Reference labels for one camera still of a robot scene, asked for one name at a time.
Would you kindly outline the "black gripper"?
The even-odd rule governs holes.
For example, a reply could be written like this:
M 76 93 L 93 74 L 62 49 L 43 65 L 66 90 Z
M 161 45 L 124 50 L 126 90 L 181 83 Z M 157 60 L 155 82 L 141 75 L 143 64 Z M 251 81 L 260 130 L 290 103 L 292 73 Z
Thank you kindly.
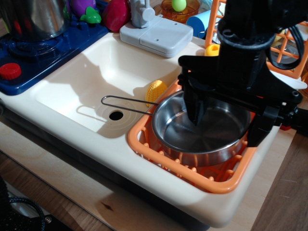
M 182 56 L 179 84 L 189 120 L 198 126 L 208 98 L 242 104 L 255 113 L 247 147 L 258 147 L 274 126 L 282 125 L 283 104 L 293 108 L 301 93 L 277 79 L 266 64 L 275 34 L 265 25 L 219 23 L 218 56 Z

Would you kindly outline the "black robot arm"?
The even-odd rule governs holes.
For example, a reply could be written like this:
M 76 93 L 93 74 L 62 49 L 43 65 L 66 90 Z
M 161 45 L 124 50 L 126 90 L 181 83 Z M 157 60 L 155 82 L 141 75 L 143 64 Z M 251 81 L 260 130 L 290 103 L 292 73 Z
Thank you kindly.
M 273 126 L 307 133 L 307 111 L 299 109 L 300 92 L 279 80 L 267 66 L 276 34 L 287 29 L 299 57 L 304 42 L 297 25 L 308 18 L 305 0 L 229 0 L 218 23 L 218 56 L 182 56 L 179 84 L 188 118 L 198 125 L 212 97 L 255 113 L 247 134 L 258 146 Z

